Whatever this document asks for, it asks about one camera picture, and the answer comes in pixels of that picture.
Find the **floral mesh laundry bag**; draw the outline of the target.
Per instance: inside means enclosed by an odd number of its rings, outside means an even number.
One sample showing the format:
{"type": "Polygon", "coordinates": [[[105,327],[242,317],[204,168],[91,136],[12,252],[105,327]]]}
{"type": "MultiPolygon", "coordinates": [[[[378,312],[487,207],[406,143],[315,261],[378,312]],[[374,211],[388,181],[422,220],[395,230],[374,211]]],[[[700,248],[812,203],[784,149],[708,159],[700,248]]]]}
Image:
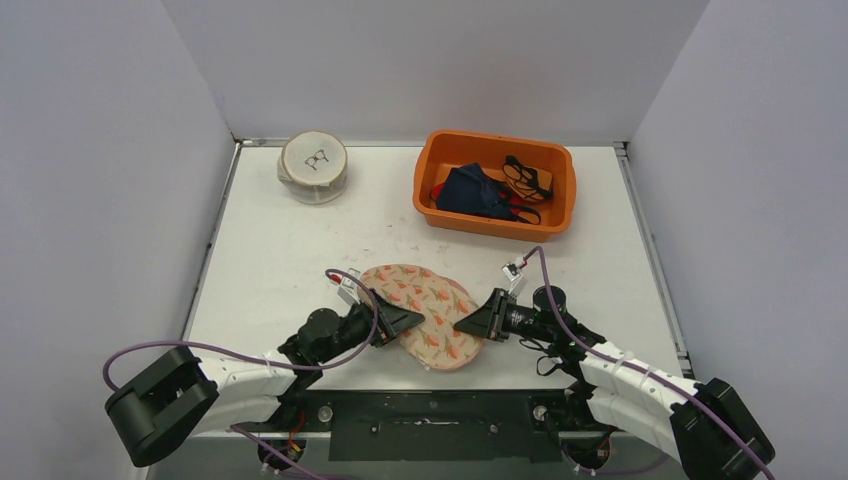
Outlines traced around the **floral mesh laundry bag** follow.
{"type": "Polygon", "coordinates": [[[425,368],[456,370],[481,352],[481,339],[454,328],[478,309],[468,291],[454,280],[417,265],[385,264],[366,270],[360,281],[389,304],[423,315],[424,321],[404,332],[399,341],[425,368]]]}

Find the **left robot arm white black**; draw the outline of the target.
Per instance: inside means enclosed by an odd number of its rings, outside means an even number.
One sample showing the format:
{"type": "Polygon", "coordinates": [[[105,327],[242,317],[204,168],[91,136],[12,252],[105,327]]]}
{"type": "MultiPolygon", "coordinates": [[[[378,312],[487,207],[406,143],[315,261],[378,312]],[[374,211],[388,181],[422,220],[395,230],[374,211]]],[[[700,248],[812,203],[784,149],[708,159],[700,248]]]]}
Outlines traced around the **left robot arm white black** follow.
{"type": "Polygon", "coordinates": [[[266,423],[282,431],[297,420],[293,398],[350,350],[381,347],[425,320],[369,290],[348,313],[313,311],[278,349],[285,356],[253,358],[187,342],[166,351],[105,402],[134,466],[153,465],[188,438],[232,425],[266,423]]]}

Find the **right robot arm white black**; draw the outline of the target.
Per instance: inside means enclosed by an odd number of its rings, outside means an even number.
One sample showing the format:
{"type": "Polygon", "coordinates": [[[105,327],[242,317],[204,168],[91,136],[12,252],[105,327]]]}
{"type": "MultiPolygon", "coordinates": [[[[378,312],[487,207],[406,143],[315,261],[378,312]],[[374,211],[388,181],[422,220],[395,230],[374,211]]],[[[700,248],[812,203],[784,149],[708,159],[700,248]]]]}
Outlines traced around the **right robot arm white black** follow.
{"type": "Polygon", "coordinates": [[[541,346],[575,380],[568,421],[627,432],[675,459],[690,479],[754,479],[775,449],[727,382],[680,377],[636,359],[579,322],[557,287],[538,288],[530,307],[496,288],[455,330],[503,342],[512,335],[541,346]]]}

